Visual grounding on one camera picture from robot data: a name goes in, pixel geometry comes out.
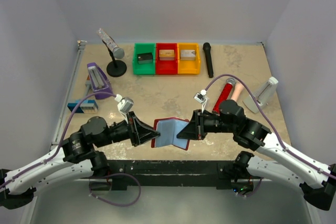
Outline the red leather card holder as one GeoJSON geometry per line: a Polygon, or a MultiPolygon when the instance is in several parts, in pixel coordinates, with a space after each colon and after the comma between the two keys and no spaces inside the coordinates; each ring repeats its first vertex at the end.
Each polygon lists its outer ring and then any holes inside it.
{"type": "Polygon", "coordinates": [[[160,133],[152,139],[151,147],[165,147],[172,145],[187,151],[190,141],[184,138],[177,138],[177,134],[184,129],[189,123],[189,120],[179,118],[163,118],[154,120],[154,129],[160,133]]]}

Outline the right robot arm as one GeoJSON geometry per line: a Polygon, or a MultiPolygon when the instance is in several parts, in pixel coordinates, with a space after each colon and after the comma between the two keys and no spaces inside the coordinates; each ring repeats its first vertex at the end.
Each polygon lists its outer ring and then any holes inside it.
{"type": "Polygon", "coordinates": [[[236,158],[234,172],[240,178],[249,174],[299,189],[304,199],[318,209],[328,211],[335,196],[335,165],[321,163],[281,141],[275,130],[246,117],[233,100],[219,106],[219,115],[195,110],[177,138],[203,140],[207,133],[231,133],[241,147],[271,158],[242,152],[236,158]]]}

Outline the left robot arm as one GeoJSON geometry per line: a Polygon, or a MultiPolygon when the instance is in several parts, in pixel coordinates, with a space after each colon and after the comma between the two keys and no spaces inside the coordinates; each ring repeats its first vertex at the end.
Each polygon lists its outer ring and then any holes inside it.
{"type": "Polygon", "coordinates": [[[105,154],[96,150],[98,147],[125,140],[139,146],[157,136],[160,133],[133,112],[127,120],[111,126],[104,118],[94,116],[43,157],[16,170],[1,169],[1,206],[17,209],[52,185],[80,178],[103,178],[110,166],[105,154]]]}

